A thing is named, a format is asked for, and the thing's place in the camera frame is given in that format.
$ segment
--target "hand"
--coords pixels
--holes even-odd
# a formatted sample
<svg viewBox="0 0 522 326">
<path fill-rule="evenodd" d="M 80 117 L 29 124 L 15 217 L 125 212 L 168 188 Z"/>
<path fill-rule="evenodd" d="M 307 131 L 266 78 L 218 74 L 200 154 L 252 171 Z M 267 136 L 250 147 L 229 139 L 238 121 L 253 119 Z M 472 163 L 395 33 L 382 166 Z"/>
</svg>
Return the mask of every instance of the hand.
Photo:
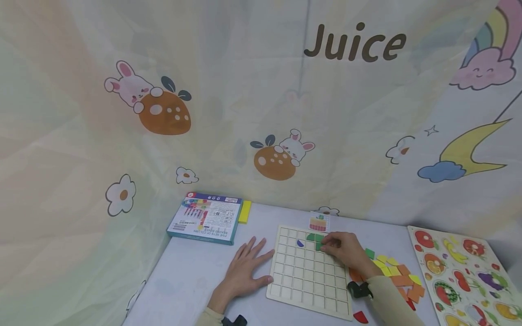
<svg viewBox="0 0 522 326">
<path fill-rule="evenodd" d="M 225 278 L 216 287 L 210 298 L 208 308 L 223 314 L 233 298 L 250 294 L 274 281 L 270 275 L 265 275 L 256 280 L 252 278 L 254 270 L 274 255 L 274 250 L 272 249 L 266 254 L 257 257 L 257 254 L 265 246 L 266 239 L 263 238 L 257 246 L 252 248 L 255 242 L 256 237 L 252 237 L 248 244 L 243 244 L 235 253 Z"/>
<path fill-rule="evenodd" d="M 346 267 L 357 270 L 365 279 L 383 275 L 381 269 L 366 255 L 354 233 L 331 232 L 321 243 L 324 244 L 321 251 L 336 257 Z"/>
</svg>

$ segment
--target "fabric backdrop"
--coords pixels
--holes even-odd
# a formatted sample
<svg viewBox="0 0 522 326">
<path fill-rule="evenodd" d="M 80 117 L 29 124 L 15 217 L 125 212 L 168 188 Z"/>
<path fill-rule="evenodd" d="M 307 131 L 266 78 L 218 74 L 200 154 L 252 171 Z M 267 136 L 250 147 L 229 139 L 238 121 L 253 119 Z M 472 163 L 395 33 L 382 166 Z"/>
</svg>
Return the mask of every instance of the fabric backdrop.
<svg viewBox="0 0 522 326">
<path fill-rule="evenodd" d="M 522 5 L 496 5 L 2 1 L 0 324 L 121 324 L 192 190 L 486 237 L 509 268 Z"/>
</svg>

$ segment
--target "yellow crescent moon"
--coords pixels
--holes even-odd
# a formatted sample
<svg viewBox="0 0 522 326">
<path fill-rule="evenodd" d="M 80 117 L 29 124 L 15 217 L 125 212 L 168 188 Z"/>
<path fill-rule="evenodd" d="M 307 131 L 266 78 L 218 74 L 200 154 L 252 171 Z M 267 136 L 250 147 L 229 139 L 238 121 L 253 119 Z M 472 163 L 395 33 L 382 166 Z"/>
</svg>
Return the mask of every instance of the yellow crescent moon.
<svg viewBox="0 0 522 326">
<path fill-rule="evenodd" d="M 504 126 L 509 120 L 495 122 L 472 129 L 448 144 L 441 153 L 440 161 L 452 161 L 466 170 L 464 176 L 503 168 L 506 164 L 478 163 L 473 160 L 473 151 L 485 138 Z"/>
</svg>

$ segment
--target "pink cloud illustration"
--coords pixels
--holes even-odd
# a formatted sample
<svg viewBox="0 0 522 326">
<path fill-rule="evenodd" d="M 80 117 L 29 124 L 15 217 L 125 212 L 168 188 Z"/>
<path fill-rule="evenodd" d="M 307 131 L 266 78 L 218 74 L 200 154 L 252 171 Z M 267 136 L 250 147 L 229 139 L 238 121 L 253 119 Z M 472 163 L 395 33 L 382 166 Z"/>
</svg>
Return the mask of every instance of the pink cloud illustration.
<svg viewBox="0 0 522 326">
<path fill-rule="evenodd" d="M 491 85 L 502 85 L 511 81 L 516 74 L 513 60 L 500 60 L 502 52 L 496 47 L 490 47 L 477 53 L 466 67 L 457 71 L 450 85 L 459 89 L 471 87 L 481 90 Z"/>
</svg>

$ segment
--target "star illustration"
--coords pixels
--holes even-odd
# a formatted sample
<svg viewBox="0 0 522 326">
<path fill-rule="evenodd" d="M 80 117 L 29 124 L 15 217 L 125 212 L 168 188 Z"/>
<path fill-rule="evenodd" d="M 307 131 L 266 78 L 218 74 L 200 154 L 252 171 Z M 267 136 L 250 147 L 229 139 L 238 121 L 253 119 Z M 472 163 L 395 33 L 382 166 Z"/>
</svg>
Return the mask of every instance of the star illustration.
<svg viewBox="0 0 522 326">
<path fill-rule="evenodd" d="M 428 136 L 431 135 L 434 132 L 438 132 L 438 130 L 435 130 L 435 125 L 433 125 L 433 127 L 431 127 L 428 130 L 425 130 L 425 131 L 428 133 Z"/>
</svg>

